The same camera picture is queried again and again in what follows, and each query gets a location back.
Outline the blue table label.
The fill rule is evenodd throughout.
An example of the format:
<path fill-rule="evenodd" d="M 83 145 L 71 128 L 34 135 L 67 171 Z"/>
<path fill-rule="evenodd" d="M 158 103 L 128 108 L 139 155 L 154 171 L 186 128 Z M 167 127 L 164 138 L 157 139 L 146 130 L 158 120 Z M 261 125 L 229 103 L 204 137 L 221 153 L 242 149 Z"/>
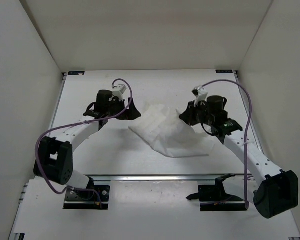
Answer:
<path fill-rule="evenodd" d="M 234 72 L 231 69 L 216 69 L 217 74 L 233 74 Z"/>
<path fill-rule="evenodd" d="M 85 74 L 85 71 L 69 71 L 68 76 L 82 76 Z"/>

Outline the right blue table label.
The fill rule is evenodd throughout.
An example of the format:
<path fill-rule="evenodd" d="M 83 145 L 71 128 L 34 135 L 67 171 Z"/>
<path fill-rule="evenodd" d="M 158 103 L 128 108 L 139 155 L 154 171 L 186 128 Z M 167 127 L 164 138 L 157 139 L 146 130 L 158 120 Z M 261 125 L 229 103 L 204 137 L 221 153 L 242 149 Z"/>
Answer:
<path fill-rule="evenodd" d="M 234 72 L 231 69 L 216 69 L 217 74 L 233 74 Z"/>

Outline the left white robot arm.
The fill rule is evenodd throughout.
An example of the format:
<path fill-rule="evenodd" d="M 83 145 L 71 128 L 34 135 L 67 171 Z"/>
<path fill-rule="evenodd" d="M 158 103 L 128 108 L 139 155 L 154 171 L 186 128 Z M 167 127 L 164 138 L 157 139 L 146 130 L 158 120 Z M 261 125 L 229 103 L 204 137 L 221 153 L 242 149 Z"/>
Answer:
<path fill-rule="evenodd" d="M 132 97 L 124 100 L 126 86 L 100 90 L 82 119 L 69 125 L 56 137 L 45 135 L 37 145 L 34 175 L 73 188 L 83 199 L 94 195 L 93 180 L 74 170 L 74 151 L 90 136 L 99 132 L 111 119 L 133 121 L 141 117 Z"/>

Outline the white pleated skirt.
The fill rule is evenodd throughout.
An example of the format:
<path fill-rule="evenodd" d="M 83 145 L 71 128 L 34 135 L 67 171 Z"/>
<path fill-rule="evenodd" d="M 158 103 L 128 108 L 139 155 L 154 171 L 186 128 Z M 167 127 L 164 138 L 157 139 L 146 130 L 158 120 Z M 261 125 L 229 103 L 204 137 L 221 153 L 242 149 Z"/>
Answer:
<path fill-rule="evenodd" d="M 178 110 L 163 104 L 146 103 L 141 117 L 129 129 L 152 150 L 169 158 L 208 156 L 215 145 L 205 133 L 184 123 Z"/>

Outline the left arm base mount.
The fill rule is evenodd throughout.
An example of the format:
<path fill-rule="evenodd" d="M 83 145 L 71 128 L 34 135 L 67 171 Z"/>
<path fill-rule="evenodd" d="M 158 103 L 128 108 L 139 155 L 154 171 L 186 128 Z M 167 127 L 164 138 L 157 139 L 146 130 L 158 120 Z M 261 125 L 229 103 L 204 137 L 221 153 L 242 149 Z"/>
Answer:
<path fill-rule="evenodd" d="M 63 208 L 65 210 L 108 210 L 111 186 L 103 183 L 95 184 L 90 180 L 88 189 L 94 191 L 68 189 L 65 193 Z"/>

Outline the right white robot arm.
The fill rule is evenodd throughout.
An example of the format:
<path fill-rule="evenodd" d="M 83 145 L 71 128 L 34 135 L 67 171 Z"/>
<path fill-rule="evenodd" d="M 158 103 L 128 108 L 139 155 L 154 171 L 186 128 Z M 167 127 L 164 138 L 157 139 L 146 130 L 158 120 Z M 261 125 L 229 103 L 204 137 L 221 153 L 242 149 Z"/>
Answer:
<path fill-rule="evenodd" d="M 299 204 L 298 177 L 284 171 L 250 142 L 243 127 L 228 117 L 227 99 L 213 95 L 207 100 L 190 101 L 179 118 L 189 126 L 209 126 L 216 137 L 247 167 L 252 178 L 228 173 L 215 179 L 214 195 L 220 201 L 234 196 L 252 203 L 266 219 L 293 209 Z"/>

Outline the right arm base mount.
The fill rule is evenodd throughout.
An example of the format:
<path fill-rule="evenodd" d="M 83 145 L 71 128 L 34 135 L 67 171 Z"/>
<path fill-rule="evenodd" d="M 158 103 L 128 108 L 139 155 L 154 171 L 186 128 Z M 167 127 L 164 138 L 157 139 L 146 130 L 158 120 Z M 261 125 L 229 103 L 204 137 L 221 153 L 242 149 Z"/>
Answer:
<path fill-rule="evenodd" d="M 224 181 L 234 179 L 235 174 L 228 173 L 217 177 L 214 184 L 198 185 L 198 192 L 186 197 L 188 201 L 199 200 L 201 212 L 242 212 L 246 211 L 242 198 L 227 194 Z"/>

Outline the left blue table label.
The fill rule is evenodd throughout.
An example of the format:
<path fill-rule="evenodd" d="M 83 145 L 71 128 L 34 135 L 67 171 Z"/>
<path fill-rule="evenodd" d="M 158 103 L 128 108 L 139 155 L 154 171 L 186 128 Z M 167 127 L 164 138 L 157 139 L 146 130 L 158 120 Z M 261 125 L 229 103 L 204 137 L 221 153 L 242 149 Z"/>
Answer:
<path fill-rule="evenodd" d="M 85 74 L 85 71 L 69 71 L 68 76 L 82 76 Z"/>

